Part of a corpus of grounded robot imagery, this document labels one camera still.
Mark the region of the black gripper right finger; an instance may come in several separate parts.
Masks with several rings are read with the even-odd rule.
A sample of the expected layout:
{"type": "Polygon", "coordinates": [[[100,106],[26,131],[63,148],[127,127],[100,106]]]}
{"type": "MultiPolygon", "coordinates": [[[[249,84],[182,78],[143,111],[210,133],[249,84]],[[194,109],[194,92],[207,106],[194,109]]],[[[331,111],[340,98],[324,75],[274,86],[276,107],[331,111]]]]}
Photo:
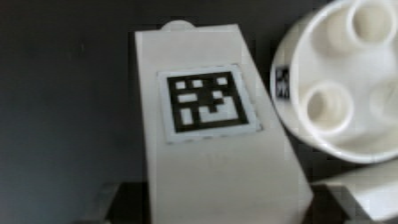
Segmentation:
{"type": "Polygon", "coordinates": [[[344,185],[315,185],[313,193],[308,224],[349,224],[365,219],[360,202],[344,185]]]}

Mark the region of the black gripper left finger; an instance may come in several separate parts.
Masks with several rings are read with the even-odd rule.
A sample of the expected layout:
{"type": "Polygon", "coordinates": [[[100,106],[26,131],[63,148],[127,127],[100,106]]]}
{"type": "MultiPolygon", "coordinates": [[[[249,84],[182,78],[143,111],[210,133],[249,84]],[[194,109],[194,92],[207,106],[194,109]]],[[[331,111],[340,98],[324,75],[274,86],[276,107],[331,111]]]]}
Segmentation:
{"type": "Polygon", "coordinates": [[[148,183],[107,183],[74,224],[150,224],[148,183]]]}

